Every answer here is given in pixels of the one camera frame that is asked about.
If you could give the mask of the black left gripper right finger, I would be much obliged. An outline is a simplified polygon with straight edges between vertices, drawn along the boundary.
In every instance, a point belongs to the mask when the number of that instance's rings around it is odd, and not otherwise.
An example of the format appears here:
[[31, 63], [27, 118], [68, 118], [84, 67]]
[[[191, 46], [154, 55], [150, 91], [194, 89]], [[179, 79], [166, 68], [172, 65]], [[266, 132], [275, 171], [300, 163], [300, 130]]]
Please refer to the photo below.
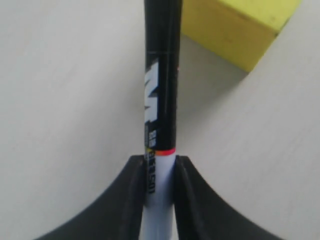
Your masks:
[[279, 239], [221, 198], [187, 156], [175, 160], [173, 202], [180, 240]]

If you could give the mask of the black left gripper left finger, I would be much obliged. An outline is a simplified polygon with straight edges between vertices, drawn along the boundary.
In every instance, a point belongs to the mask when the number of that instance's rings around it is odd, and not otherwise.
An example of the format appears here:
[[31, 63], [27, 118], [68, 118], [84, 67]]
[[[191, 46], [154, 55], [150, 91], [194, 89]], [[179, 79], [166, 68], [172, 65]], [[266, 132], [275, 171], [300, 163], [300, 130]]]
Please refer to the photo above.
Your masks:
[[41, 240], [137, 240], [145, 199], [143, 155], [129, 157], [111, 185], [86, 209]]

